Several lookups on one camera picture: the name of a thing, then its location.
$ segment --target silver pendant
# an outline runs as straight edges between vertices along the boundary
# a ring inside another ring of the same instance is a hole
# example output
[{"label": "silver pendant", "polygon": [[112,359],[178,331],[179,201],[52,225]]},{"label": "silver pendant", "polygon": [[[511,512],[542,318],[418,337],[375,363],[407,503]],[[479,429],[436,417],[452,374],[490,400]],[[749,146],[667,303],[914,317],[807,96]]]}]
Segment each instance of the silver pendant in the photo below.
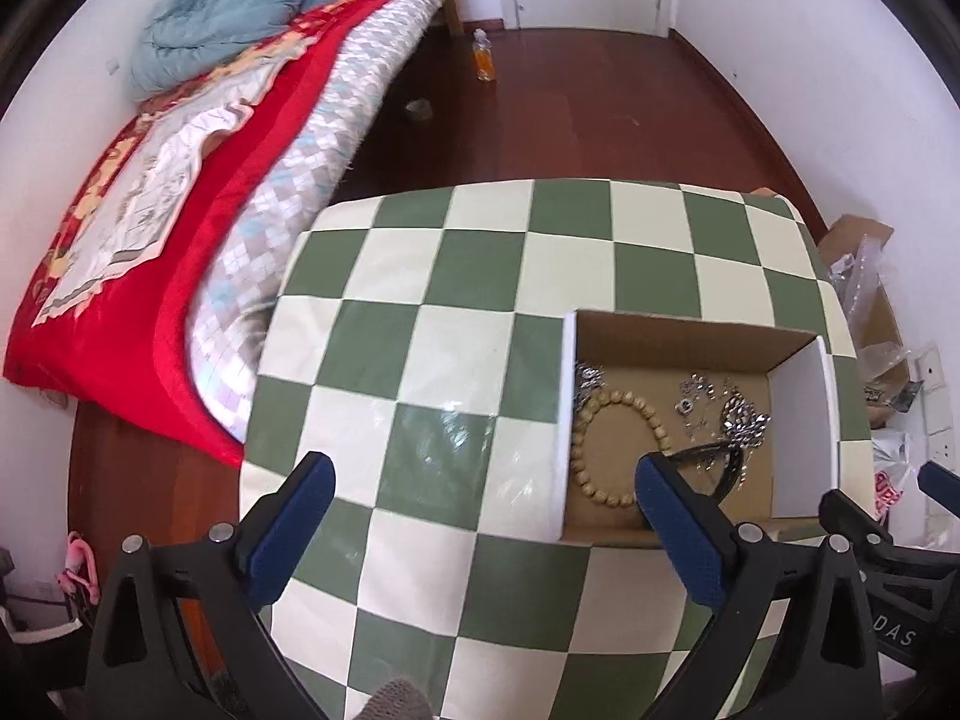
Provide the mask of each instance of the silver pendant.
[{"label": "silver pendant", "polygon": [[770,424],[769,413],[757,413],[757,407],[736,387],[720,412],[720,430],[733,445],[760,446]]},{"label": "silver pendant", "polygon": [[587,402],[594,389],[606,386],[603,368],[589,365],[588,362],[578,362],[573,367],[573,410],[577,412]]}]

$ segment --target plastic bottle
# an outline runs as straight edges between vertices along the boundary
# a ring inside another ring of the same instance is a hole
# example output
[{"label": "plastic bottle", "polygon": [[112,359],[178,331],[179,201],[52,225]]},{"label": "plastic bottle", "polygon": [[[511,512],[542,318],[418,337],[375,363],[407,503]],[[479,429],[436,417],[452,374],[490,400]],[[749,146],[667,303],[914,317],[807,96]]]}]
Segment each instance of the plastic bottle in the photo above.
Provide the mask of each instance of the plastic bottle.
[{"label": "plastic bottle", "polygon": [[473,33],[473,61],[477,66],[478,79],[481,81],[496,81],[490,38],[487,37],[487,33],[483,29],[477,29]]}]

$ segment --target pink object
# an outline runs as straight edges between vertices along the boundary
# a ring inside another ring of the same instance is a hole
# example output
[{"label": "pink object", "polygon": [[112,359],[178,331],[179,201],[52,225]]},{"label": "pink object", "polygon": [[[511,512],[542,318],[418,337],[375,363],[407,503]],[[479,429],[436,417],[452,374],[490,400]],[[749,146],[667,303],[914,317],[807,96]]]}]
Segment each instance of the pink object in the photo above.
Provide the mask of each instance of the pink object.
[{"label": "pink object", "polygon": [[56,575],[56,583],[67,595],[76,595],[77,584],[86,589],[90,605],[100,603],[100,582],[97,579],[97,562],[93,550],[79,533],[70,531],[66,538],[66,565]]}]

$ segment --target checkered cloth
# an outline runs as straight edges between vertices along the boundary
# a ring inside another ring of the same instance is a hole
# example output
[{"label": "checkered cloth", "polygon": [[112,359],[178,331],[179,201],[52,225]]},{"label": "checkered cloth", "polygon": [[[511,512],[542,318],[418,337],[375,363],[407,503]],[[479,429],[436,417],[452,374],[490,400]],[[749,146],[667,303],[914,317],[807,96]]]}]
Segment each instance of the checkered cloth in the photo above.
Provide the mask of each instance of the checkered cloth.
[{"label": "checkered cloth", "polygon": [[241,509],[306,451],[333,459],[337,497],[272,609],[331,718],[405,676],[450,720],[637,720],[696,641],[709,613],[664,552],[551,542],[560,326],[577,308],[821,334],[842,487],[872,501],[853,344],[781,197],[536,180],[328,208],[267,337]]}]

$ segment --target plastic bag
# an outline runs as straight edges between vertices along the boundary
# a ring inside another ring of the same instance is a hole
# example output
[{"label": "plastic bag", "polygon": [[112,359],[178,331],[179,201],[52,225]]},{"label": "plastic bag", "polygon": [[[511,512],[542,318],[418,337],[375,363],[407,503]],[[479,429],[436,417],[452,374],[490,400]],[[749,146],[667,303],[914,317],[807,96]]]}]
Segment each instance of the plastic bag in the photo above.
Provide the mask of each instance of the plastic bag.
[{"label": "plastic bag", "polygon": [[882,243],[876,238],[863,236],[856,250],[856,258],[853,258],[853,264],[848,271],[835,274],[837,280],[834,281],[834,287],[837,287],[839,281],[843,290],[842,293],[837,290],[840,304],[847,318],[847,327],[850,327],[853,345],[858,349],[863,346],[863,332],[880,288],[881,249]]},{"label": "plastic bag", "polygon": [[904,497],[906,482],[917,469],[910,464],[910,436],[903,430],[872,430],[870,439],[874,445],[874,517],[882,519]]},{"label": "plastic bag", "polygon": [[862,349],[858,348],[856,362],[860,368],[860,376],[863,381],[874,381],[898,362],[905,360],[909,354],[910,350],[908,348],[898,346],[892,341],[871,343],[870,346],[864,346]]}]

